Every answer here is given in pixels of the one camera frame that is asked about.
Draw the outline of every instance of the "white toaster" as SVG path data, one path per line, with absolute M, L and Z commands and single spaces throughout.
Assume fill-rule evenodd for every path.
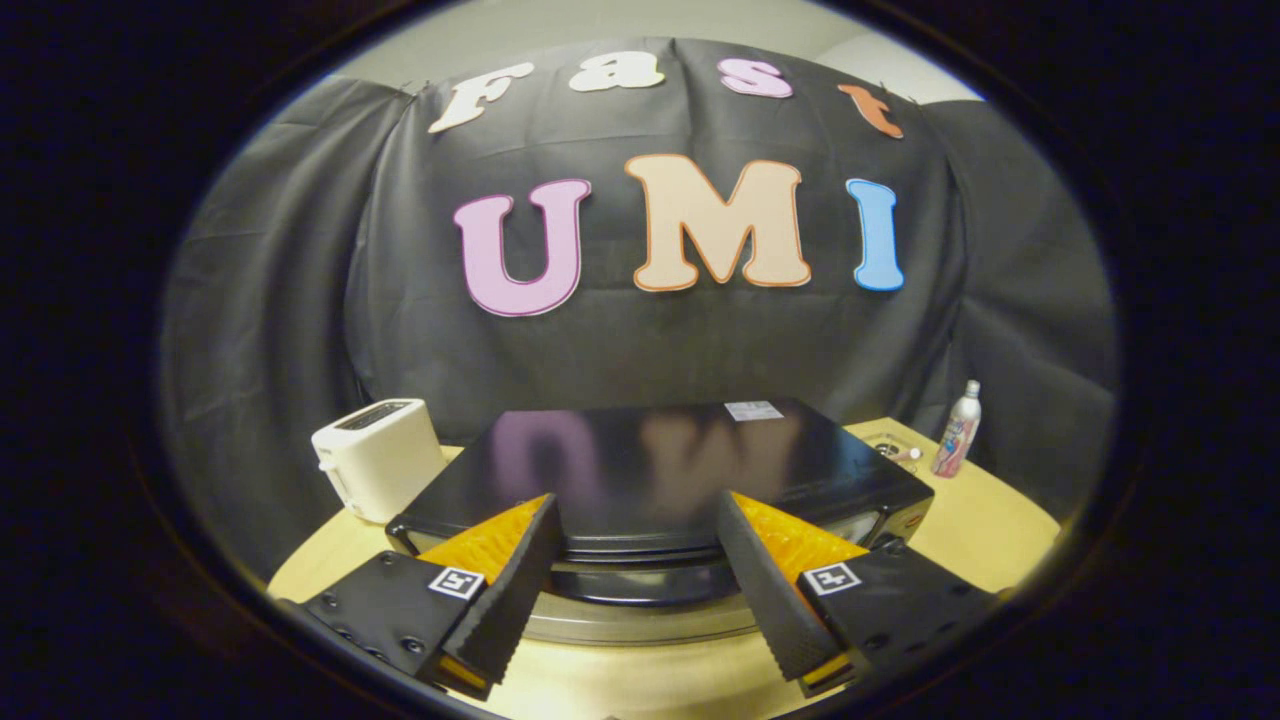
M 320 470 L 348 510 L 385 524 L 444 468 L 426 402 L 383 400 L 311 436 Z

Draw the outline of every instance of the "small object on table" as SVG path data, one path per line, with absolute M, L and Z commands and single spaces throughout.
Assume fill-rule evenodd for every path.
M 973 437 L 978 432 L 978 423 L 982 420 L 982 404 L 978 402 L 978 380 L 969 380 L 965 384 L 964 397 L 951 406 L 951 415 L 947 418 L 947 428 L 938 442 L 938 454 L 933 457 L 933 474 L 940 478 L 954 478 L 960 471 Z

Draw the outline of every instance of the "beige letter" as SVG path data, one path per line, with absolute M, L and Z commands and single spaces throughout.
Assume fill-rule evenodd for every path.
M 749 233 L 751 260 L 742 269 L 748 282 L 767 287 L 809 282 L 796 227 L 800 172 L 791 165 L 748 163 L 728 202 L 684 155 L 639 155 L 627 161 L 626 172 L 644 184 L 649 215 L 649 260 L 635 273 L 640 290 L 684 290 L 698 282 L 698 268 L 685 260 L 686 232 L 718 283 L 732 277 Z

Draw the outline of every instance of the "white label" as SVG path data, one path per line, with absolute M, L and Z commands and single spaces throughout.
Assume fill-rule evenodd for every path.
M 471 600 L 483 583 L 484 575 L 480 573 L 445 568 L 428 587 L 439 593 Z
M 863 580 L 844 562 L 805 570 L 804 577 L 809 580 L 813 592 L 818 594 L 831 594 L 863 584 Z
M 753 402 L 726 402 L 724 409 L 739 423 L 746 420 L 776 420 L 782 416 L 773 405 L 756 400 Z

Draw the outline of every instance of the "black case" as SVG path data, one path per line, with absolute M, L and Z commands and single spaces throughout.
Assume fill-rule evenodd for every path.
M 394 547 L 417 555 L 516 502 L 556 492 L 564 557 L 552 574 L 553 592 L 671 606 L 737 592 L 716 537 L 721 489 L 744 492 L 818 525 L 874 510 L 881 518 L 863 539 L 868 546 L 915 532 L 933 501 L 932 488 L 804 402 L 768 402 L 788 421 L 739 423 L 719 402 L 504 413 L 387 524 L 387 534 Z M 692 441 L 677 437 L 685 427 L 695 428 Z M 690 442 L 687 452 L 696 457 L 699 443 L 709 445 L 707 438 L 724 429 L 733 442 L 724 451 L 728 465 L 709 464 L 709 475 L 655 469 L 662 454 L 655 445 Z M 753 442 L 772 442 L 787 452 L 768 495 L 731 466 L 753 466 Z M 526 455 L 513 464 L 513 452 Z M 520 470 L 512 471 L 512 465 Z

